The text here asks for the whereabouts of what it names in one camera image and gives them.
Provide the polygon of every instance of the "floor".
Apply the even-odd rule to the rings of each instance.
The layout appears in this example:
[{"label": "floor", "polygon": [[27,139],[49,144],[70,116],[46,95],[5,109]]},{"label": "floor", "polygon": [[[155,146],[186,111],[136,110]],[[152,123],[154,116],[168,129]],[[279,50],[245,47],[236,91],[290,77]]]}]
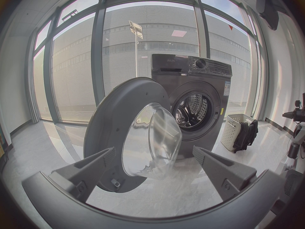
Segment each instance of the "floor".
[{"label": "floor", "polygon": [[[265,169],[275,171],[287,152],[291,136],[264,121],[259,121],[258,128],[253,145],[234,154],[220,142],[223,124],[213,152],[256,168],[257,175]],[[40,228],[50,227],[29,201],[21,181],[38,171],[50,174],[52,170],[83,159],[85,132],[86,127],[40,121],[27,125],[12,136],[14,148],[3,171],[4,181],[21,208]],[[300,172],[305,170],[304,162],[299,162],[298,166]],[[165,180],[147,179],[124,194],[96,187],[87,200],[88,204],[106,211],[140,217],[178,216],[220,202],[220,196],[195,158],[177,160]]]}]

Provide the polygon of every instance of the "wall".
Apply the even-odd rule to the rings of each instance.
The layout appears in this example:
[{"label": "wall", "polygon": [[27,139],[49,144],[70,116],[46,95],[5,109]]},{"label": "wall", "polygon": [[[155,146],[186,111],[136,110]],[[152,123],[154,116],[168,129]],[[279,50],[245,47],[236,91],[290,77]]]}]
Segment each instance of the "wall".
[{"label": "wall", "polygon": [[293,130],[295,123],[282,117],[282,114],[292,111],[294,101],[301,100],[301,93],[305,91],[303,36],[298,33],[291,18],[283,14],[279,14],[276,31],[268,28],[261,18],[260,24],[269,61],[268,95],[263,119],[268,118]]},{"label": "wall", "polygon": [[8,37],[0,51],[0,101],[10,133],[31,119],[24,89],[24,62],[29,37]]}]

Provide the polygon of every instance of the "street lamp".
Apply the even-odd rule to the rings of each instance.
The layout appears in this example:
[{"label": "street lamp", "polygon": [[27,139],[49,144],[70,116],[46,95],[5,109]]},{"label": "street lamp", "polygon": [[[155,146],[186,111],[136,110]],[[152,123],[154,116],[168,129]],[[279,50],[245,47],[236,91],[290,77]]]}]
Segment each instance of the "street lamp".
[{"label": "street lamp", "polygon": [[143,39],[142,34],[142,26],[129,21],[130,23],[130,30],[133,34],[135,34],[135,71],[136,71],[136,77],[138,77],[138,36],[139,38]]}]

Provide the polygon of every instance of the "glass window pane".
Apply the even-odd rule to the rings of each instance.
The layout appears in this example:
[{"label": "glass window pane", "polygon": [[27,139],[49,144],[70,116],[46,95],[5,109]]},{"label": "glass window pane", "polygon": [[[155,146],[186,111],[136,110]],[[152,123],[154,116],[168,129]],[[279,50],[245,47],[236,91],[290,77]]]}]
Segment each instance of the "glass window pane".
[{"label": "glass window pane", "polygon": [[[194,7],[171,2],[135,2],[107,8],[103,31],[111,32],[103,37],[105,51],[102,50],[106,95],[120,83],[136,76],[135,35],[130,29],[112,31],[112,28],[128,26],[128,21],[142,26],[143,39],[138,38],[138,48],[140,44],[145,46],[138,51],[139,76],[151,77],[152,53],[199,55]],[[112,51],[111,48],[117,45],[125,46],[125,51]]]},{"label": "glass window pane", "polygon": [[90,60],[94,15],[73,23],[53,38],[51,85],[60,120],[89,121],[96,108]]},{"label": "glass window pane", "polygon": [[261,89],[261,53],[260,53],[260,47],[258,44],[258,41],[256,41],[256,52],[257,52],[257,59],[258,59],[258,72],[257,72],[257,90],[256,90],[256,96],[255,96],[255,101],[253,105],[253,110],[252,110],[252,115],[256,111],[257,108],[257,102],[258,102],[258,97]]},{"label": "glass window pane", "polygon": [[49,23],[47,23],[45,25],[45,27],[38,33],[37,39],[36,39],[36,44],[35,44],[35,50],[36,50],[36,48],[38,48],[40,43],[42,43],[42,41],[47,37],[50,24],[51,24],[51,21],[49,21]]},{"label": "glass window pane", "polygon": [[254,33],[254,35],[256,35],[256,30],[255,30],[255,27],[254,27],[254,24],[253,24],[253,20],[252,20],[252,18],[250,17],[250,15],[248,15],[248,17],[249,17],[249,20],[250,20],[250,24],[251,24],[253,33]]},{"label": "glass window pane", "polygon": [[225,12],[245,25],[245,21],[239,7],[230,0],[201,0],[201,2]]},{"label": "glass window pane", "polygon": [[70,5],[68,5],[67,7],[65,7],[60,16],[59,16],[59,20],[58,20],[58,25],[60,26],[64,21],[68,20],[71,16],[70,15],[75,15],[76,13],[79,13],[80,11],[89,8],[95,4],[98,3],[98,0],[76,0],[74,2],[72,2]]},{"label": "glass window pane", "polygon": [[206,12],[211,59],[230,63],[233,76],[226,114],[244,114],[251,84],[251,55],[248,34],[229,21]]},{"label": "glass window pane", "polygon": [[44,91],[43,56],[44,47],[33,58],[34,89],[41,118],[52,119]]}]

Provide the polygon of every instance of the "glass door window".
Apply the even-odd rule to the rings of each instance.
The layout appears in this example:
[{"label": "glass door window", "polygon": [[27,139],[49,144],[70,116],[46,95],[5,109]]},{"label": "glass door window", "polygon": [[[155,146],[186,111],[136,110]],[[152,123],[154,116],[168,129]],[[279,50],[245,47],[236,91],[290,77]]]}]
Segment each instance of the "glass door window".
[{"label": "glass door window", "polygon": [[60,120],[89,121],[95,108],[91,76],[91,35],[95,13],[53,38],[51,85]]},{"label": "glass door window", "polygon": [[199,55],[192,6],[171,2],[135,2],[107,8],[102,42],[105,95],[136,76],[135,34],[129,21],[142,26],[138,37],[138,74],[151,77],[151,54]]},{"label": "glass door window", "polygon": [[233,76],[227,114],[244,114],[251,85],[251,52],[248,34],[226,19],[207,12],[211,59],[230,64]]}]

